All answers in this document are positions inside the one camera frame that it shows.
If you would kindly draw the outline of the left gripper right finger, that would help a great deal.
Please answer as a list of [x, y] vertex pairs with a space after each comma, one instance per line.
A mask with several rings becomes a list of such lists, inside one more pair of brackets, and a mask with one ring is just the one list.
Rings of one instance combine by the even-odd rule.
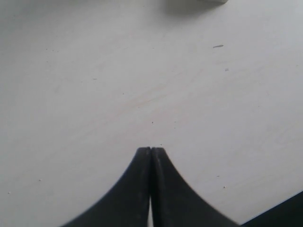
[[237, 227], [182, 178], [165, 149], [151, 149], [150, 196], [155, 227]]

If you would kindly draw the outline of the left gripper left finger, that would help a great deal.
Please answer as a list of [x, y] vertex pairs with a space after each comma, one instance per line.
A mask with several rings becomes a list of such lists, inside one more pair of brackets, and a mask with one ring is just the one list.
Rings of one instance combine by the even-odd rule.
[[137, 149], [117, 183], [65, 227], [146, 227], [150, 194], [151, 148]]

